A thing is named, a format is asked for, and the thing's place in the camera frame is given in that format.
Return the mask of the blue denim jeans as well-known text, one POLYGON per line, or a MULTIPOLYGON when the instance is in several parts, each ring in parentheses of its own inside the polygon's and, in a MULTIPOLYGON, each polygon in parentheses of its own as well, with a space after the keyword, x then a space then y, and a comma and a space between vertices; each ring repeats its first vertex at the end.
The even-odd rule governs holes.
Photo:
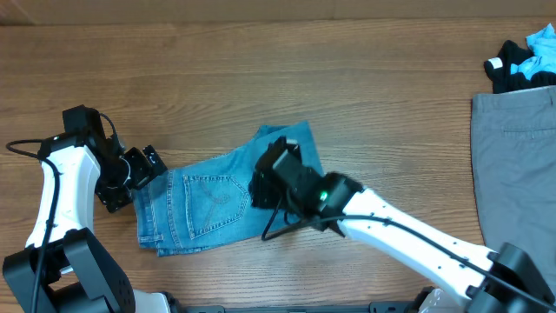
POLYGON ((301 146, 304 164, 322 172, 307 122, 263 125, 254 137, 229 153, 168 170, 134 192, 137 240, 158 256, 193 254, 278 230, 285 219, 252 204, 248 185, 256 161, 279 137, 301 146))

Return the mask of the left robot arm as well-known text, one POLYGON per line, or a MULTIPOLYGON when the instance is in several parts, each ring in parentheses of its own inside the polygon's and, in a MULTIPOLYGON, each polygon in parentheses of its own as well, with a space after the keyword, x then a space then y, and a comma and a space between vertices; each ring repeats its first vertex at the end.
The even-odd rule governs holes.
POLYGON ((114 213, 167 167, 152 146, 126 150, 106 136, 107 116, 80 105, 64 132, 37 140, 43 169, 37 220, 24 250, 3 260, 3 278, 25 312, 179 312, 166 292, 136 290, 94 234, 94 201, 114 213))

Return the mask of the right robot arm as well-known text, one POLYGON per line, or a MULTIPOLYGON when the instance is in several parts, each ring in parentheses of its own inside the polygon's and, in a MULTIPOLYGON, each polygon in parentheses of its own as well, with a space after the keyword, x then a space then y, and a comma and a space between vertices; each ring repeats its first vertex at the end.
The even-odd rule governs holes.
POLYGON ((286 137, 255 164, 252 204, 295 215, 296 223, 262 240, 313 228, 366 243, 427 277, 464 312, 553 312, 555 296, 532 258, 505 243, 500 250, 468 243, 396 209, 374 190, 338 172, 326 175, 301 161, 286 137))

